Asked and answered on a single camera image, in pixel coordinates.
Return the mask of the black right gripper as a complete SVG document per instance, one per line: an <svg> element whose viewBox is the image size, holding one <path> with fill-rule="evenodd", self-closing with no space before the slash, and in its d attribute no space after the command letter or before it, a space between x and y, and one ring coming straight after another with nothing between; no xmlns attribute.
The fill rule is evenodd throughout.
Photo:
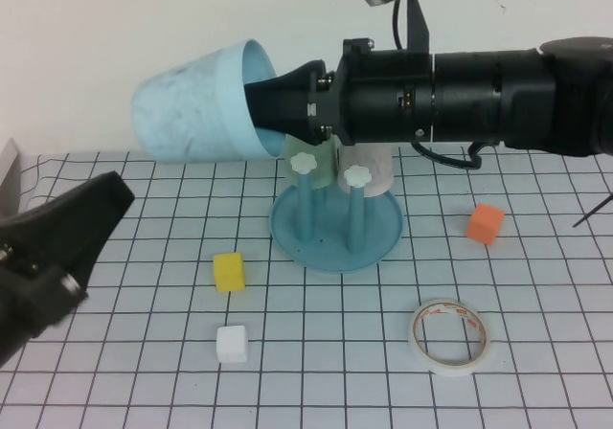
<svg viewBox="0 0 613 429"><path fill-rule="evenodd" d="M428 142L433 131L434 80L429 54L376 51L366 38L343 42L327 88L315 93L315 132L307 116L308 87L327 72L311 60L272 81L244 86L256 128L306 143L335 135L343 143Z"/></svg>

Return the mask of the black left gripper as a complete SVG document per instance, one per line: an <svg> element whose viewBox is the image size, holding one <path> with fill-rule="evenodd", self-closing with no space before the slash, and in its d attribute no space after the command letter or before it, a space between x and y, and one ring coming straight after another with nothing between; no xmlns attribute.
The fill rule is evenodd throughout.
<svg viewBox="0 0 613 429"><path fill-rule="evenodd" d="M95 263L134 199L110 171L1 221L1 244L13 255L1 258L2 365L86 300Z"/></svg>

